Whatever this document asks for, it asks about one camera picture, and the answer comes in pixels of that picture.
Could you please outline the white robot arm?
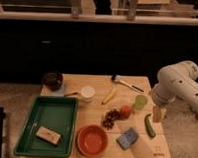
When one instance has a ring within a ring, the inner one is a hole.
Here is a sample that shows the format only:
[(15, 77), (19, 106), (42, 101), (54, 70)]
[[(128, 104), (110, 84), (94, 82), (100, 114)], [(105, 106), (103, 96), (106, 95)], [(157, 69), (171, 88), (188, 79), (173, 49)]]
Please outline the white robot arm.
[(157, 78), (157, 84), (151, 90), (155, 103), (152, 120), (160, 123), (165, 117), (166, 105), (176, 98), (188, 103), (198, 120), (198, 65), (189, 60), (170, 64), (159, 70)]

